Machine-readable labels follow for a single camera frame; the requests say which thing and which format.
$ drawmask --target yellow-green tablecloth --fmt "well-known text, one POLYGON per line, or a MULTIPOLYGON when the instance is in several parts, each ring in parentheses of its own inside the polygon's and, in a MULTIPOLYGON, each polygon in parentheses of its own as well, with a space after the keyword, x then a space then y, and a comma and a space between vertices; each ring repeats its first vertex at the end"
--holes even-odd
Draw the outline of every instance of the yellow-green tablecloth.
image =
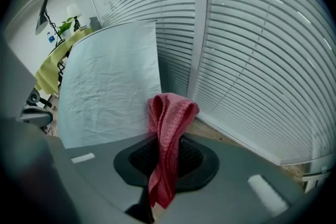
POLYGON ((62 60, 67 51, 81 38, 92 33, 91 28, 73 34, 67 41, 59 45, 37 70, 34 77, 37 80, 36 90, 44 90, 46 94, 58 93, 58 62, 62 60))

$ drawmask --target red towel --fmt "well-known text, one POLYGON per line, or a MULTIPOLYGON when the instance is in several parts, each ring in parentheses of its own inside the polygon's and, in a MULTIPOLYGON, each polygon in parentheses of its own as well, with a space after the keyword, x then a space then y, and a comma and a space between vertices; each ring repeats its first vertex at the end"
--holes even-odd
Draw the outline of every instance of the red towel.
POLYGON ((174 93, 162 93, 147 101, 148 131, 157 132, 159 163, 149 179, 151 206, 167 208, 175 196, 178 178, 178 141, 198 114, 198 105, 174 93))

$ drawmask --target white lamp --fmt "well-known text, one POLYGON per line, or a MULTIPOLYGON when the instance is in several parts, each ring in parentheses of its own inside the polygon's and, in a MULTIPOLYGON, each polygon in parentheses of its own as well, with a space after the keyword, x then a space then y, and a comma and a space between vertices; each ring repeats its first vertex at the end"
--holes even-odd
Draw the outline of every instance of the white lamp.
POLYGON ((77 4, 73 3, 70 6, 67 7, 67 13, 69 17, 73 17, 75 20, 75 25, 74 25, 74 32, 76 32, 78 29, 81 30, 79 21, 77 18, 79 18, 82 13, 79 11, 79 8, 77 7, 77 4))

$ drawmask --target potted plant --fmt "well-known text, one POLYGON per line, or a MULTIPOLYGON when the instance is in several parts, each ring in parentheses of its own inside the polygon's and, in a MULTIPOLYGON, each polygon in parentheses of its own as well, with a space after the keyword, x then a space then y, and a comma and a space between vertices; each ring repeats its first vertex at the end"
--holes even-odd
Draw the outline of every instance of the potted plant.
POLYGON ((58 27, 59 29, 58 34, 65 40, 71 37, 70 27, 71 27, 72 21, 73 21, 73 17, 70 17, 67 19, 67 21, 63 21, 62 22, 63 24, 58 27))

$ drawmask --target wrinkled fabric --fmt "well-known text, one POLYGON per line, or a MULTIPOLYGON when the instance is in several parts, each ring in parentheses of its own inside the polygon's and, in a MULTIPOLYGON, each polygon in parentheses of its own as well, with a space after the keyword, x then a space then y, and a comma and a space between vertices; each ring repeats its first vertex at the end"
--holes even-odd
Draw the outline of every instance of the wrinkled fabric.
POLYGON ((149 180, 151 206, 167 208, 175 196, 178 178, 178 141, 199 113, 198 105, 174 93, 162 93, 148 100, 148 131, 157 132, 159 163, 149 180))
POLYGON ((147 132, 147 99, 161 92, 155 22, 105 28, 71 50, 60 90, 65 148, 147 132))

